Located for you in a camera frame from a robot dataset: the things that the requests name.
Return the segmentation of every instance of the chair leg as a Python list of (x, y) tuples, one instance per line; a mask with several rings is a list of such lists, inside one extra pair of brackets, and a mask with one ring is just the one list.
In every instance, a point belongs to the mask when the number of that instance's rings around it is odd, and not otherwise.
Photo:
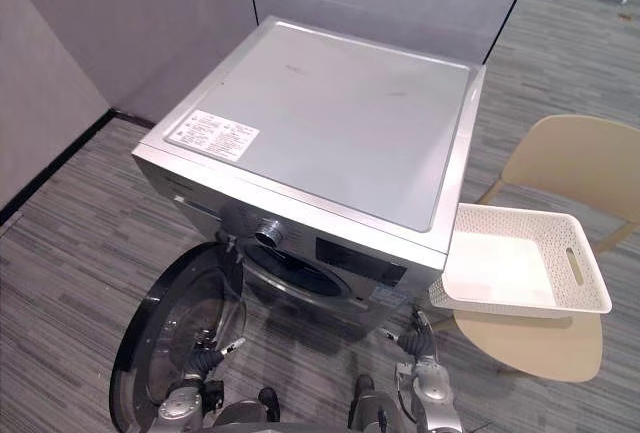
[(478, 205), (489, 204), (489, 202), (493, 199), (494, 196), (498, 194), (498, 192), (503, 186), (504, 186), (504, 181), (498, 178), (496, 182), (493, 185), (491, 185), (491, 188), (489, 188), (487, 192), (484, 195), (482, 195), (478, 201), (476, 201), (476, 204)]
[(444, 331), (444, 330), (451, 330), (456, 326), (457, 326), (456, 319), (452, 316), (450, 318), (445, 318), (444, 320), (440, 320), (435, 323), (432, 323), (431, 329), (433, 331)]
[(640, 227), (640, 223), (626, 223), (618, 228), (616, 231), (607, 236), (600, 243), (597, 243), (593, 247), (593, 253), (595, 255), (599, 255), (607, 250), (610, 250), (622, 240), (624, 240), (627, 236), (633, 233), (638, 227)]

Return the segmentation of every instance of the chair backrest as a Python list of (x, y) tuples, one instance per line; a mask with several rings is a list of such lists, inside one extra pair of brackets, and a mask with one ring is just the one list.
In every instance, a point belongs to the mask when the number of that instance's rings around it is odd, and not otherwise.
[(502, 171), (505, 183), (574, 199), (640, 221), (640, 130), (581, 115), (533, 125)]

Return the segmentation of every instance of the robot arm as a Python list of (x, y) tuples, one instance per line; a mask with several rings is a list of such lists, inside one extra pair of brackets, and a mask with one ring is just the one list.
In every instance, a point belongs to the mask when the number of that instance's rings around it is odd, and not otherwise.
[(396, 336), (382, 330), (406, 353), (414, 357), (414, 363), (396, 365), (396, 384), (400, 391), (401, 378), (411, 383), (411, 413), (418, 433), (462, 433), (460, 417), (453, 407), (453, 390), (447, 369), (438, 363), (433, 331), (426, 315), (414, 312), (417, 333)]
[(216, 382), (206, 384), (207, 374), (222, 363), (227, 354), (244, 342), (245, 339), (241, 337), (221, 350), (194, 350), (181, 383), (169, 393), (167, 399), (158, 408), (158, 416), (149, 433), (200, 431), (203, 411), (206, 413), (209, 409), (219, 406), (219, 395), (216, 394), (219, 386), (215, 384)]

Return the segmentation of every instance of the chair seat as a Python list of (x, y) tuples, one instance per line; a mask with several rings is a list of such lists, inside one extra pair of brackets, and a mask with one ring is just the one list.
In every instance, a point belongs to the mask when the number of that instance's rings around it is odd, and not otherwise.
[(530, 375), (582, 382), (600, 369), (600, 315), (548, 319), (456, 310), (454, 318), (460, 331), (480, 350)]

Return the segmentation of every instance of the washing machine top panel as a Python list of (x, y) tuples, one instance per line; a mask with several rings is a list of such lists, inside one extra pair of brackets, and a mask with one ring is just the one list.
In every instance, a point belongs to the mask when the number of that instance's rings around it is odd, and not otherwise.
[(278, 21), (164, 141), (423, 232), (469, 80), (465, 65)]

